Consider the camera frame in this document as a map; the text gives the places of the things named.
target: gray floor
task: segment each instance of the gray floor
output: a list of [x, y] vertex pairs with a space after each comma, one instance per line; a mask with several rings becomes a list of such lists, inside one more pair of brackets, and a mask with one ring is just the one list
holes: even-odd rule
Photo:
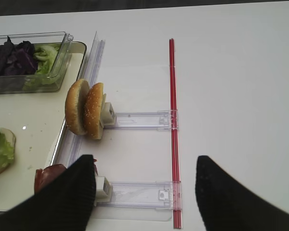
[[259, 1], [265, 0], [0, 0], [0, 15], [125, 10]]

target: bread slice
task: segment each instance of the bread slice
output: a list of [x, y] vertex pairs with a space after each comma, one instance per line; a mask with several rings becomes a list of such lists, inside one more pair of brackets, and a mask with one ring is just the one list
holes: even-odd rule
[[[10, 130], [8, 130], [6, 128], [0, 128], [0, 133], [5, 135], [6, 141], [9, 142], [15, 150], [15, 144], [16, 144], [15, 135]], [[0, 173], [4, 172], [9, 166], [10, 166], [10, 164], [5, 164], [4, 166], [0, 167]]]
[[103, 83], [95, 84], [89, 91], [84, 106], [84, 127], [87, 136], [99, 140], [103, 135], [103, 126], [100, 122], [103, 105]]
[[66, 126], [76, 135], [87, 133], [83, 124], [83, 115], [89, 90], [89, 83], [84, 79], [79, 79], [71, 86], [66, 96]]

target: food tray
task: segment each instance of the food tray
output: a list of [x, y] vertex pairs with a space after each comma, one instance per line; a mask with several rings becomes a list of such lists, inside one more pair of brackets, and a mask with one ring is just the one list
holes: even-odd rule
[[[13, 49], [12, 53], [9, 55], [6, 63], [8, 66], [4, 68], [4, 72], [8, 69], [6, 73], [0, 75], [0, 93], [28, 93], [28, 92], [51, 92], [57, 91], [60, 89], [68, 62], [70, 60], [70, 46], [73, 41], [73, 36], [66, 32], [52, 32], [52, 33], [37, 33], [37, 34], [22, 34], [22, 35], [9, 35], [9, 36], [0, 36], [0, 45], [6, 44], [7, 39], [10, 39], [14, 46], [17, 48], [18, 44], [23, 44], [23, 42], [30, 41], [31, 44], [34, 44], [34, 50], [38, 52], [47, 51], [48, 55], [51, 56], [53, 61], [53, 66], [49, 73], [47, 74], [34, 74], [34, 75], [24, 75], [19, 72], [23, 72], [23, 64], [19, 62], [18, 55], [20, 53], [23, 56], [23, 53]], [[53, 57], [50, 54], [56, 53], [55, 47], [58, 49], [57, 55]], [[30, 56], [29, 51], [25, 53], [26, 56]], [[48, 59], [39, 61], [40, 64], [47, 64]]]
[[68, 89], [80, 76], [86, 45], [73, 42], [57, 92], [0, 94], [0, 127], [16, 136], [15, 162], [0, 174], [0, 211], [33, 195], [35, 170], [49, 165], [64, 121]]

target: red straw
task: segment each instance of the red straw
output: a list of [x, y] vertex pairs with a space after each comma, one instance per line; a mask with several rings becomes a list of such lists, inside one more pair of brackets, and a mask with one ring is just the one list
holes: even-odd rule
[[[176, 85], [175, 85], [175, 64], [174, 64], [174, 40], [169, 39], [169, 59], [170, 59], [170, 97], [171, 97], [171, 116], [172, 116], [172, 130], [171, 130], [171, 156], [172, 156], [172, 181], [180, 181], [179, 172], [179, 144], [178, 144], [178, 130], [177, 130], [177, 99], [176, 99]], [[174, 200], [179, 201], [180, 195], [174, 195]], [[181, 229], [181, 211], [173, 211], [173, 227]]]

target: sesame seed bun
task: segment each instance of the sesame seed bun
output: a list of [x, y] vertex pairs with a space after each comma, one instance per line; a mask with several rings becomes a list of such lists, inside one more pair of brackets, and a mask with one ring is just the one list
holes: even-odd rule
[[83, 124], [83, 115], [89, 89], [88, 82], [84, 79], [79, 79], [71, 86], [66, 96], [66, 126], [76, 135], [85, 135], [87, 133]]
[[84, 127], [87, 136], [93, 140], [99, 140], [103, 135], [103, 127], [100, 123], [103, 103], [103, 83], [95, 84], [89, 91], [84, 106]]

